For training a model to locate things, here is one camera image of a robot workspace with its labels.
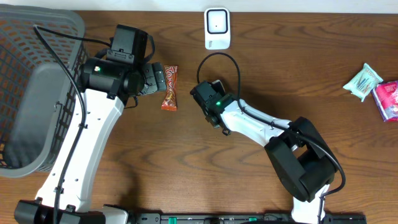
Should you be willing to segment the orange candy wrapper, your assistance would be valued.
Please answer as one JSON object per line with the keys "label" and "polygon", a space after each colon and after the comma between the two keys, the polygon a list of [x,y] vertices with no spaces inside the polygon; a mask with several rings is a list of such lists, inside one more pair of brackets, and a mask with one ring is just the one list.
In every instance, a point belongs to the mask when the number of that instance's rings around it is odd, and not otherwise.
{"label": "orange candy wrapper", "polygon": [[178,65],[165,65],[165,81],[167,85],[166,95],[162,102],[161,109],[167,111],[177,110],[176,83],[178,75]]}

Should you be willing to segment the green snack packet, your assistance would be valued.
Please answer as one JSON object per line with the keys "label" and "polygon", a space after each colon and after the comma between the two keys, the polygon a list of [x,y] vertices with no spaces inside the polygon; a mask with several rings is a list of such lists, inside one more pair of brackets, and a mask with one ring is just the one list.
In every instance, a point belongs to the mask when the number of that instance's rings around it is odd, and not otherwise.
{"label": "green snack packet", "polygon": [[370,94],[370,92],[383,82],[383,79],[367,64],[343,86],[343,89],[357,96],[361,102]]}

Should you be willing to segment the purple pink snack packet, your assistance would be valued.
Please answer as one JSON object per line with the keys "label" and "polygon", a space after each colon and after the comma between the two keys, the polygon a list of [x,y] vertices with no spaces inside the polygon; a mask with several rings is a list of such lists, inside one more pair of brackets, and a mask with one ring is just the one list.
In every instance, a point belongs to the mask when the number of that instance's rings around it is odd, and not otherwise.
{"label": "purple pink snack packet", "polygon": [[372,95],[383,121],[397,121],[397,81],[378,84]]}

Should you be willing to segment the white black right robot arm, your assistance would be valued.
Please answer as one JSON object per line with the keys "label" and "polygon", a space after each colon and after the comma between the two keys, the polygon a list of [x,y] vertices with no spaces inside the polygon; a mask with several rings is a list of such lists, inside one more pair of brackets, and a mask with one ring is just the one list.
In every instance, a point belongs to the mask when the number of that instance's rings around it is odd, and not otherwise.
{"label": "white black right robot arm", "polygon": [[214,128],[226,136],[240,133],[265,149],[281,184],[293,196],[293,221],[325,221],[325,197],[340,191],[346,177],[311,121],[265,114],[240,97],[225,93],[219,80],[201,82],[190,94]]}

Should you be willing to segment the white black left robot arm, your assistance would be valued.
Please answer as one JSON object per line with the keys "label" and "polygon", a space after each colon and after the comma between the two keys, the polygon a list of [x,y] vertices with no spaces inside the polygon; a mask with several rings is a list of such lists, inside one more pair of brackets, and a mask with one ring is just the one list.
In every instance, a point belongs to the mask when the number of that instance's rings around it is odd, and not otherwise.
{"label": "white black left robot arm", "polygon": [[147,32],[118,25],[104,52],[80,66],[70,80],[76,104],[55,164],[33,200],[21,200],[18,223],[134,223],[132,212],[116,205],[91,209],[93,183],[104,147],[130,98],[165,90],[159,63],[152,63]]}

